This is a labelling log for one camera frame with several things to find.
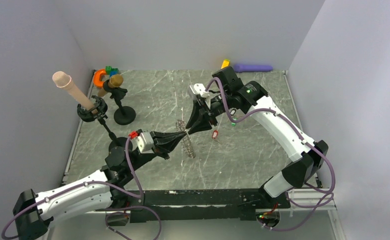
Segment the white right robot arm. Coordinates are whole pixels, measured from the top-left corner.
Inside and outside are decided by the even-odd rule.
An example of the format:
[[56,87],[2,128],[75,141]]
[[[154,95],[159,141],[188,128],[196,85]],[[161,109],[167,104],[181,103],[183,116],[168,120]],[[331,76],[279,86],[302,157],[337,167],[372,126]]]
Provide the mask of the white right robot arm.
[[263,207],[271,208],[280,195],[302,187],[322,167],[329,149],[327,143],[303,133],[258,82],[244,84],[231,66],[215,72],[207,86],[190,85],[188,94],[193,101],[186,125],[188,134],[212,129],[218,124],[217,116],[227,114],[231,118],[230,109],[237,109],[244,116],[234,120],[235,123],[252,117],[286,152],[290,163],[259,188],[258,199]]

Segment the metal disc with keyrings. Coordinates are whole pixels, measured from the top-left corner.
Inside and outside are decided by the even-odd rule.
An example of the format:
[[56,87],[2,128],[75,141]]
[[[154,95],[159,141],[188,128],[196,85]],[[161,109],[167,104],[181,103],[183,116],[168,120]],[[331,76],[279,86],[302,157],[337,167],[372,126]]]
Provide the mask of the metal disc with keyrings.
[[175,127],[178,131],[185,132],[185,136],[181,140],[182,148],[189,158],[194,159],[196,157],[196,154],[192,142],[190,140],[190,137],[187,133],[186,122],[181,119],[178,119],[175,123]]

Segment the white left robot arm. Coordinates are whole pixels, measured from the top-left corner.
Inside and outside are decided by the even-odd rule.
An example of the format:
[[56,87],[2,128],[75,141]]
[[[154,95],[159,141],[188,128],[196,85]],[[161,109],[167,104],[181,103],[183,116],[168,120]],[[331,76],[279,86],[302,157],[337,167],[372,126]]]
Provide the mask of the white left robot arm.
[[186,131],[133,131],[124,146],[113,147],[106,165],[90,175],[62,187],[36,193],[23,191],[14,208],[13,219],[19,240],[36,240],[54,222],[103,209],[122,209],[128,198],[142,200],[144,191],[136,170],[156,157],[169,154],[187,136]]

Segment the red tag key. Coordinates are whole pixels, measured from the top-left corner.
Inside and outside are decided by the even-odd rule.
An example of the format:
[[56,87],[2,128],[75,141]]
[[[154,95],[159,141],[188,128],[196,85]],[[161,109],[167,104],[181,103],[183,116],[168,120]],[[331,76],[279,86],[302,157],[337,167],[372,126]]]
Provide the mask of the red tag key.
[[214,131],[212,132],[211,138],[212,138],[214,141],[216,141],[217,143],[219,143],[219,144],[221,145],[222,143],[220,142],[218,136],[219,136],[219,131],[218,131],[218,130],[214,130]]

